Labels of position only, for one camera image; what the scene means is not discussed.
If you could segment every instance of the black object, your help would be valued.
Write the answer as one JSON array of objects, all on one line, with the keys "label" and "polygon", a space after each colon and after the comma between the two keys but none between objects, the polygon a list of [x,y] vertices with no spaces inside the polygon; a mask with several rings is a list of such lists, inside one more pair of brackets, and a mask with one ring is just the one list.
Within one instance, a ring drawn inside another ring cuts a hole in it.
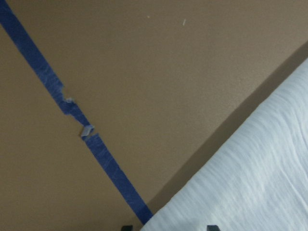
[{"label": "black object", "polygon": [[220,231],[217,225],[208,225],[206,230],[207,231]]},{"label": "black object", "polygon": [[126,225],[121,228],[121,231],[133,231],[132,225]]}]

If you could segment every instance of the white plastic sheet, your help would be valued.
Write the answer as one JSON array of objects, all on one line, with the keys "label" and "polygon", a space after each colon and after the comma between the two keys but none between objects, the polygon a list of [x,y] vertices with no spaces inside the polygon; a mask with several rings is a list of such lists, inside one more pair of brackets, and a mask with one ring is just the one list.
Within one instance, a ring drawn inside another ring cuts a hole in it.
[{"label": "white plastic sheet", "polygon": [[308,230],[308,61],[142,231]]}]

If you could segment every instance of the tape strip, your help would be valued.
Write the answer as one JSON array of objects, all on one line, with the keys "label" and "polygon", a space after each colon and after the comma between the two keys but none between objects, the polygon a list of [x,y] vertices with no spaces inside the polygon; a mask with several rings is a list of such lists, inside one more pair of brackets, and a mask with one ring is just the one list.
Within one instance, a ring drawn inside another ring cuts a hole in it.
[{"label": "tape strip", "polygon": [[71,98],[64,98],[62,94],[62,82],[47,63],[5,0],[0,0],[0,23],[63,113],[65,115],[72,115],[83,125],[84,129],[81,134],[83,141],[139,220],[142,224],[145,224],[153,216],[150,209],[130,183],[116,160],[112,157],[99,134],[90,136],[90,133],[94,130],[94,126],[90,124],[81,109]]}]

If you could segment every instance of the blue painter's tape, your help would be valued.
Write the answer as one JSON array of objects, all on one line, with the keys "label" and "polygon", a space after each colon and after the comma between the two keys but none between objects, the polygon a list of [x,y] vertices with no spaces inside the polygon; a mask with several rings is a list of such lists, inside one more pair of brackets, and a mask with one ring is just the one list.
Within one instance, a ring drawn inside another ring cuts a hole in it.
[{"label": "blue painter's tape", "polygon": [[139,194],[110,154],[99,134],[89,137],[85,142],[117,189],[120,192],[125,192],[126,196],[124,199],[139,217],[140,221],[145,224],[152,217],[151,211],[146,204],[140,203]]},{"label": "blue painter's tape", "polygon": [[38,50],[5,0],[0,0],[0,23],[63,113],[65,115],[72,115],[83,125],[84,129],[81,134],[83,141],[91,150],[139,220],[145,224],[153,216],[150,209],[130,183],[118,163],[112,157],[99,134],[90,136],[90,133],[94,130],[94,126],[90,124],[81,109],[73,100],[64,98],[62,93],[62,82],[47,63],[46,59]]}]

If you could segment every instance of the brown wall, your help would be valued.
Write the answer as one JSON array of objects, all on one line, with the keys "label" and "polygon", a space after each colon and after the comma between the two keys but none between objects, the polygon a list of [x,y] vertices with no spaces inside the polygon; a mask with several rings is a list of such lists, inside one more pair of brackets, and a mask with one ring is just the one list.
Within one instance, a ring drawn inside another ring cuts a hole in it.
[{"label": "brown wall", "polygon": [[[308,56],[305,0],[8,3],[154,212]],[[140,227],[82,127],[0,41],[0,230]]]}]

